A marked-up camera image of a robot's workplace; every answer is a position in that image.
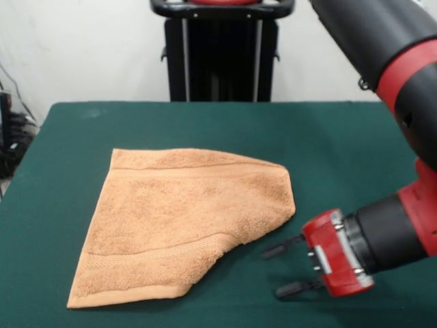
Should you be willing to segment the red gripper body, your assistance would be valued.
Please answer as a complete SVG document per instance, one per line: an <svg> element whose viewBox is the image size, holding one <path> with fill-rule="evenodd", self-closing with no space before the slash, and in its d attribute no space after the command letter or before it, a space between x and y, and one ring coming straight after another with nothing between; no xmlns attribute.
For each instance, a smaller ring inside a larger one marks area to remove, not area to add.
<svg viewBox="0 0 437 328"><path fill-rule="evenodd" d="M310 256L318 261L315 269L333 297L355 295L375 285L366 273L348 240L343 213L335 208L325 211L302 227Z"/></svg>

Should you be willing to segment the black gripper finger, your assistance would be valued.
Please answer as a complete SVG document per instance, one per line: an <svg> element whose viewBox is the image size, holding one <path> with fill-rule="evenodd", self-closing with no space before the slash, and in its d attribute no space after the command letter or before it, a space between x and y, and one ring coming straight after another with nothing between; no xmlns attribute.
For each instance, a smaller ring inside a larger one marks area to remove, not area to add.
<svg viewBox="0 0 437 328"><path fill-rule="evenodd" d="M294 236L291 238L288 238L281 243L269 247L268 249L264 250L262 253L262 259L263 260L269 260L275 256L281 255L283 252L285 252L289 247L292 245L295 245L297 243L301 243L305 241L305 237L303 234L299 234L298 236Z"/></svg>
<svg viewBox="0 0 437 328"><path fill-rule="evenodd" d="M320 280L313 280L310 282L296 281L284 286L278 287L275 290L275 297L277 299L288 299L293 295L297 295L301 292L308 290L315 290L318 288L323 288L324 284Z"/></svg>

